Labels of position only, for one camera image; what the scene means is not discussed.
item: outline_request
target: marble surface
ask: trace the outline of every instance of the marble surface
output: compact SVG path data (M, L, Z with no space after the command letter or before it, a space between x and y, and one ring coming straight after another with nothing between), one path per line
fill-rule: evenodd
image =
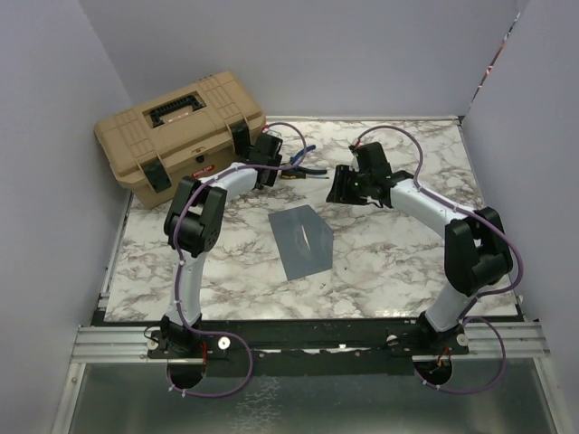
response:
M454 121L389 122L415 134L425 163L421 180L459 203L481 206L460 133ZM278 180L228 203L221 236L205 264L202 311L205 319L295 319L417 316L437 297L445 280L442 240L414 218L374 206L326 203L333 168L349 164L347 146L377 122L293 122L318 149L310 167L330 169L330 179ZM282 153L301 144L289 128ZM394 131L377 131L393 170L413 173L417 153ZM309 204L334 231L333 269L288 282L268 214ZM112 279L107 321L158 320L172 286L171 249L163 233L168 203L145 210L131 205ZM506 280L499 283L506 285ZM473 314L514 315L507 294L483 298Z

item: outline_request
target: toolbox lid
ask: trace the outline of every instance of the toolbox lid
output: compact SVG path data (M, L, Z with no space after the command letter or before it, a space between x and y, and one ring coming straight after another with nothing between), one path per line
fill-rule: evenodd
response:
M171 173L230 146L232 128L243 123L259 131L265 115L227 71L103 119L95 134L117 179L143 184L143 165L158 161Z

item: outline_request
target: toolbox latch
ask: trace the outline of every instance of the toolbox latch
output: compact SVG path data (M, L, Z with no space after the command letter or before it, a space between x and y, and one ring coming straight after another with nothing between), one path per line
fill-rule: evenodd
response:
M247 158L252 147L252 139L250 138L250 128L247 122L243 120L239 124L231 127L233 136L233 145L235 146L235 154L243 158Z
M158 158L146 165L142 165L141 168L155 193L161 193L171 186L169 175Z

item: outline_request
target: metal floor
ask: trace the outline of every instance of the metal floor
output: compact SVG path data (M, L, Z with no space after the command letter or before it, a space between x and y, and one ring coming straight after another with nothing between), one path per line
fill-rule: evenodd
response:
M456 361L449 385L479 386L497 368L497 360ZM211 380L203 389L238 381ZM88 365L70 433L556 433L530 359L510 360L496 388L470 396L387 375L256 377L220 400L183 399L167 389L163 364Z

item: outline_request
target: white wall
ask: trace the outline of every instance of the white wall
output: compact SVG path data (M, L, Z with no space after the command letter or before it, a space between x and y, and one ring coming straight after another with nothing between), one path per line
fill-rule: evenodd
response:
M92 134L128 106L74 0L0 14L0 431L50 432L123 193Z
M520 0L81 0L139 103L234 70L269 114L465 114Z
M579 3L533 0L465 119L489 205L521 249L523 308L539 317L579 428Z

